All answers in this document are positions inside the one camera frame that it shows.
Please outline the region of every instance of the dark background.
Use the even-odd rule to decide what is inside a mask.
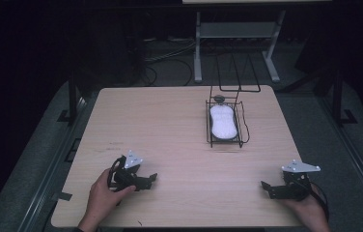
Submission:
[[[124,6],[120,2],[109,5]],[[143,1],[147,6],[160,2]],[[0,191],[52,97],[71,75],[83,95],[129,86],[143,71],[141,39],[194,37],[191,11],[112,14],[89,11],[92,6],[83,3],[0,1]],[[314,49],[303,54],[299,68],[310,73],[335,58],[363,102],[363,1],[335,1],[325,13],[292,6],[280,41],[303,42],[312,34],[315,39],[307,44]]]

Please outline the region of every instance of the light wood tabletop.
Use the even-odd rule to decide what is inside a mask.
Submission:
[[[273,90],[262,86],[260,93],[239,94],[251,136],[242,148],[238,144],[211,148],[207,142],[209,90],[209,86],[101,90],[63,188],[72,197],[59,200],[52,224],[76,226],[92,183],[132,150],[144,159],[138,176],[157,173],[157,180],[152,189],[123,200],[102,226],[300,225],[287,208],[269,199],[260,184],[283,185],[281,166],[300,160]]]

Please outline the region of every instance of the white metal frame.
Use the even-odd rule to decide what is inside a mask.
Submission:
[[[194,53],[194,80],[203,81],[202,61],[200,58],[200,42],[202,38],[270,38],[267,51],[263,51],[263,58],[273,82],[279,82],[272,53],[281,31],[281,25],[286,11],[281,11],[275,22],[201,22],[200,12],[196,20],[196,52]]]

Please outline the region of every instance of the human hand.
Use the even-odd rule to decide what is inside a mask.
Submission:
[[[85,215],[78,225],[78,228],[84,232],[96,231],[98,225],[115,209],[116,205],[136,190],[135,186],[130,186],[118,192],[111,191],[106,185],[109,169],[104,170],[91,187]]]
[[[314,185],[312,185],[312,190],[318,193],[318,189]],[[311,194],[301,201],[291,199],[280,199],[278,201],[293,210],[299,220],[311,231],[330,231],[322,206]]]

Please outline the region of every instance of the floor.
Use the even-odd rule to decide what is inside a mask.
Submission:
[[[172,55],[173,51],[190,43],[189,40],[146,42],[150,62],[145,75],[134,86],[197,85],[192,76],[191,49]],[[223,81],[226,80],[226,84],[235,81],[231,78],[235,75],[230,65],[233,57],[238,72],[250,75],[249,83],[254,83],[255,74],[261,84],[270,85],[274,90],[282,89],[306,75],[294,68],[303,44],[279,43],[273,61],[281,81],[272,82],[261,54],[266,45],[267,41],[208,42],[203,50],[204,81],[200,85],[211,85],[212,78],[217,75],[215,58],[225,74]],[[169,57],[152,62],[162,55]],[[246,65],[249,59],[254,70]],[[326,97],[316,97],[313,94],[316,83],[309,82],[290,93],[277,93],[276,97],[303,161],[321,167],[320,173],[310,177],[328,196],[331,228],[334,231],[363,231],[363,106],[356,93],[344,84],[343,108],[349,109],[358,123],[340,128],[330,116],[331,92]],[[58,122],[61,112],[69,109],[68,83],[61,86],[49,104],[0,194],[0,231],[71,231],[69,228],[53,227],[50,218],[55,199],[59,197],[70,170],[74,150],[80,144],[97,100],[98,90],[84,99],[79,97],[78,117],[71,126],[67,122]],[[303,227],[265,230],[306,231]],[[99,231],[122,230],[100,228]]]

